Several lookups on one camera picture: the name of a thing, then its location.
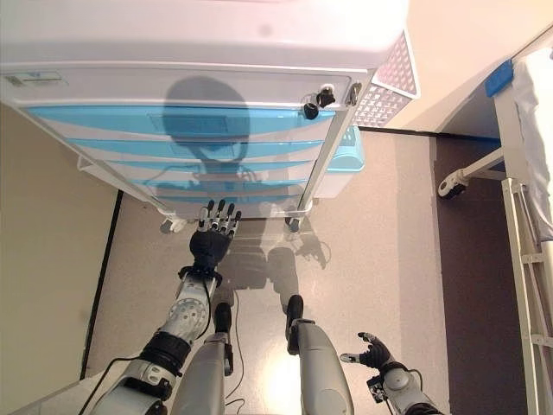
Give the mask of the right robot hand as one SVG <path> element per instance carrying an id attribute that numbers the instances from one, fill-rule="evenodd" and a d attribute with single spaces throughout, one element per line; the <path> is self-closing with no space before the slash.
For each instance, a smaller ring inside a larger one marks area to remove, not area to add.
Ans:
<path id="1" fill-rule="evenodd" d="M 367 350 L 360 354 L 344 353 L 340 360 L 345 363 L 357 363 L 380 370 L 390 359 L 391 353 L 385 344 L 374 334 L 359 332 L 358 337 L 367 343 Z"/>

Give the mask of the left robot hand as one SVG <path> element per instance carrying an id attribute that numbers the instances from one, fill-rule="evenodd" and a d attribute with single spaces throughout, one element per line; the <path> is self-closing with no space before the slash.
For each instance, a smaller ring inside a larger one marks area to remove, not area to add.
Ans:
<path id="1" fill-rule="evenodd" d="M 214 271 L 225 257 L 238 230 L 241 212 L 221 199 L 200 209 L 198 226 L 189 242 L 194 269 Z"/>

